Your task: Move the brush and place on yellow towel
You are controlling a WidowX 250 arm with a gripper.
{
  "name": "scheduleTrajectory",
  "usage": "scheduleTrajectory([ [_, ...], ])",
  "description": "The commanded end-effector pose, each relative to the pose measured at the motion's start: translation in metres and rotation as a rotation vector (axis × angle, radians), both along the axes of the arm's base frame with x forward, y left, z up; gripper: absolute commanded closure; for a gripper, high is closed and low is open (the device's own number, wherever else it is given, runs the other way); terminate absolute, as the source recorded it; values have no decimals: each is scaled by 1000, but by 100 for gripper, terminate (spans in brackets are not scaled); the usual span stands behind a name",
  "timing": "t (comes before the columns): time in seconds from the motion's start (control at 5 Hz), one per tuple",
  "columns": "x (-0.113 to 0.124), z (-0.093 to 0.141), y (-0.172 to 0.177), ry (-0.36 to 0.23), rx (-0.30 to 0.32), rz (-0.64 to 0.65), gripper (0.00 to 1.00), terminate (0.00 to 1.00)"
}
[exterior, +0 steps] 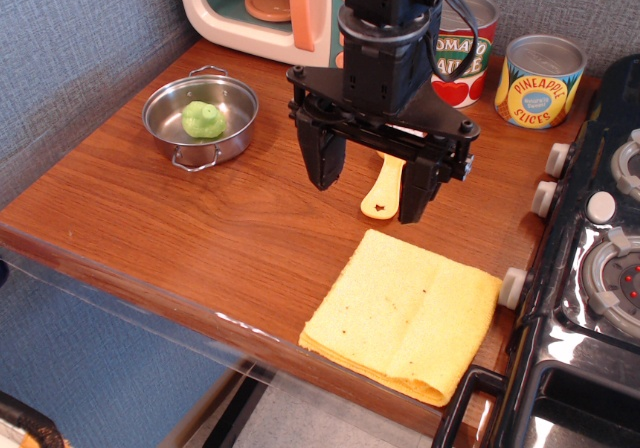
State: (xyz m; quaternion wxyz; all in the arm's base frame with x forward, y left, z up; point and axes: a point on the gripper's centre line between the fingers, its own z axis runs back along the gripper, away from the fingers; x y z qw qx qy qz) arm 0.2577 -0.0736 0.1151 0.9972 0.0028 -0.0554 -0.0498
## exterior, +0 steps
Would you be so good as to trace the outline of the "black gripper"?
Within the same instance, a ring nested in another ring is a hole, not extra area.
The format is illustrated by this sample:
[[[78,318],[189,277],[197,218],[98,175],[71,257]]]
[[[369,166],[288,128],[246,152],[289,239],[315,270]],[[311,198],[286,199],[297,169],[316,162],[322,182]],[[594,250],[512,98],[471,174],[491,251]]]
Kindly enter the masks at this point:
[[[480,129],[434,91],[440,15],[425,12],[400,25],[375,25],[352,12],[338,16],[341,68],[293,66],[290,116],[311,183],[328,189],[342,173],[346,143],[405,161],[398,219],[420,221],[439,181],[463,180]]]

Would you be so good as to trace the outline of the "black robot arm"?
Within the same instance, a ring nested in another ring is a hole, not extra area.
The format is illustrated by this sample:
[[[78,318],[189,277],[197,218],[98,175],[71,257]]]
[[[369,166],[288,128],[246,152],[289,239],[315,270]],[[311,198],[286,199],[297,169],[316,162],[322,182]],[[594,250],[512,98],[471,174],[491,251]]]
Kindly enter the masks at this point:
[[[338,13],[343,67],[288,70],[290,116],[316,188],[338,179],[347,141],[404,160],[403,224],[420,220],[442,184],[466,178],[480,129],[431,85],[444,3],[477,27],[463,0],[345,0]]]

